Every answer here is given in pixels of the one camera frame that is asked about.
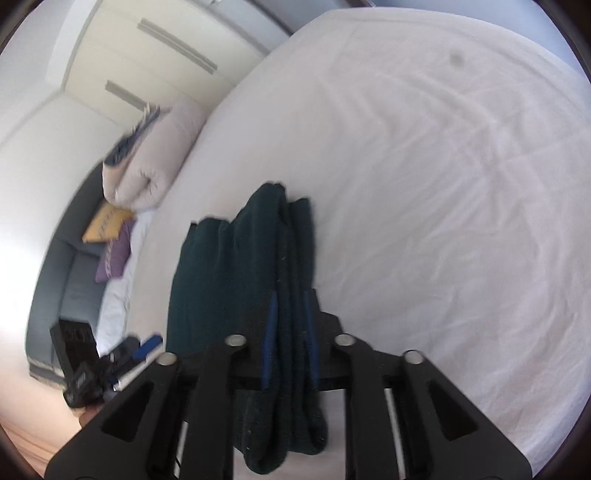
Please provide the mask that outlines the left hand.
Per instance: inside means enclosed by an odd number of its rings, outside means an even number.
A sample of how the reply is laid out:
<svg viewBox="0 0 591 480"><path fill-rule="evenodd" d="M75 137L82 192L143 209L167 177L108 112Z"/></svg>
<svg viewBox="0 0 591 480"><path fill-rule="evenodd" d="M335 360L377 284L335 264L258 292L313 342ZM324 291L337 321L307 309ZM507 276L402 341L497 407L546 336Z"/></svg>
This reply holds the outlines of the left hand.
<svg viewBox="0 0 591 480"><path fill-rule="evenodd" d="M87 406L78 418L79 425L84 428L104 407L103 404Z"/></svg>

